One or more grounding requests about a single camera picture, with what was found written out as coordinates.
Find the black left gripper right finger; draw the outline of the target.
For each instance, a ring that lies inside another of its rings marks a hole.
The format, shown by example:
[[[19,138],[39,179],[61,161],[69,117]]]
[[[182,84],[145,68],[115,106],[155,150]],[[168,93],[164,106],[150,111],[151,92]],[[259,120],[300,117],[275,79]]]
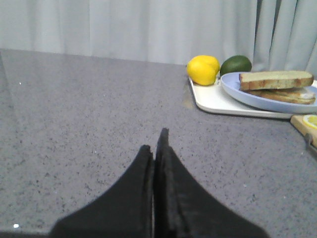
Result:
[[[210,195],[188,172],[163,128],[154,173],[155,237],[266,238],[267,232]]]

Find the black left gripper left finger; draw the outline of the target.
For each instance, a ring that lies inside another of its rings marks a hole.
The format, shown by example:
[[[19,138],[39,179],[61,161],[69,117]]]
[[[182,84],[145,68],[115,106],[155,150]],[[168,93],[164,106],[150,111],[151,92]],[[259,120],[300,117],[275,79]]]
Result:
[[[139,149],[126,172],[103,195],[60,219],[51,238],[150,238],[153,229],[154,159]]]

